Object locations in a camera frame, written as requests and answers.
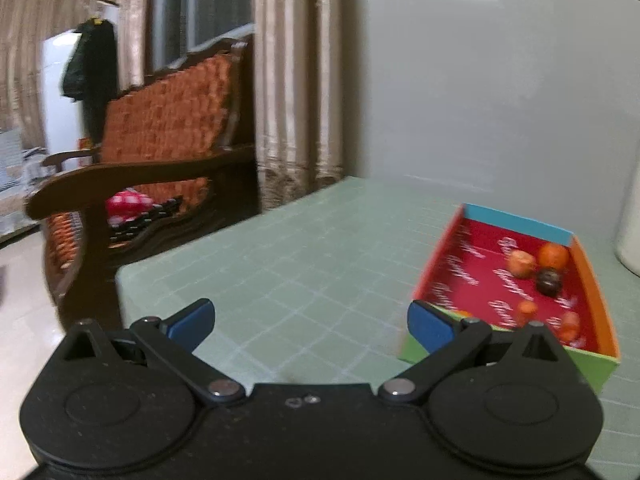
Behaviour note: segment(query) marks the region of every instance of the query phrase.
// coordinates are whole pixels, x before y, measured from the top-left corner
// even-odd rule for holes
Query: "wooden bench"
[[[65,328],[86,317],[121,328],[119,267],[258,212],[253,78],[252,37],[221,40],[112,101],[100,148],[46,158],[58,170],[69,158],[94,160],[48,178],[26,203],[42,220],[44,272]],[[105,200],[129,187],[182,205],[113,243]]]

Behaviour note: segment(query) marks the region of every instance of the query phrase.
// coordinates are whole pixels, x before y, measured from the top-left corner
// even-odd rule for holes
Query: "beige curtain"
[[[264,208],[342,177],[339,0],[254,0]]]
[[[118,80],[120,89],[145,81],[148,0],[120,0],[118,17]]]
[[[84,22],[92,1],[0,0],[0,128],[21,128],[25,148],[45,145],[42,41]]]

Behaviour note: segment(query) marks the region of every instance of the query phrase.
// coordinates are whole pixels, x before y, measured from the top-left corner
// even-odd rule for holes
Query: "white wall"
[[[343,0],[349,174],[612,238],[640,143],[639,0]]]

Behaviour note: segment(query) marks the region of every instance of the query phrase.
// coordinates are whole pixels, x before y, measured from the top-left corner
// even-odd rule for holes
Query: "orange fruit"
[[[572,310],[565,312],[562,316],[560,328],[558,328],[558,339],[565,344],[578,339],[580,335],[580,316]]]
[[[525,326],[529,321],[536,319],[538,306],[533,301],[521,301],[516,310],[516,322],[518,326]]]
[[[511,251],[507,257],[507,270],[515,278],[528,278],[536,270],[536,259],[525,251]]]
[[[548,242],[540,248],[538,263],[540,267],[553,267],[555,270],[562,271],[569,263],[569,251],[560,244]]]

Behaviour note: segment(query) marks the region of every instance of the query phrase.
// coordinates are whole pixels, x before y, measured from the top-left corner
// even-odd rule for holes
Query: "bench armrest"
[[[104,202],[127,187],[210,177],[219,168],[255,160],[253,144],[220,148],[207,158],[171,162],[94,164],[54,175],[27,199],[26,213],[41,220]]]
[[[42,166],[55,166],[56,171],[62,171],[62,163],[70,158],[79,158],[82,156],[90,156],[94,162],[96,162],[97,155],[99,153],[98,148],[91,148],[90,150],[76,150],[74,152],[61,152],[53,153],[46,157],[40,164]]]

